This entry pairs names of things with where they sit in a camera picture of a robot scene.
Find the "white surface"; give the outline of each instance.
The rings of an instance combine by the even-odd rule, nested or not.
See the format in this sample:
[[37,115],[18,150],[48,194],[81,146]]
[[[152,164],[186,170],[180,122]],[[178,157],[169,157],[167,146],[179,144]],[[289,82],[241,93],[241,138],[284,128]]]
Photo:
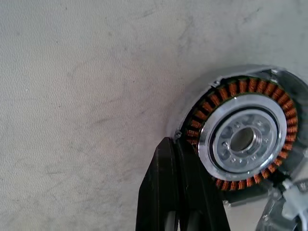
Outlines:
[[[134,230],[176,98],[202,73],[307,78],[305,0],[0,1],[0,230]],[[228,211],[253,230],[264,203]]]

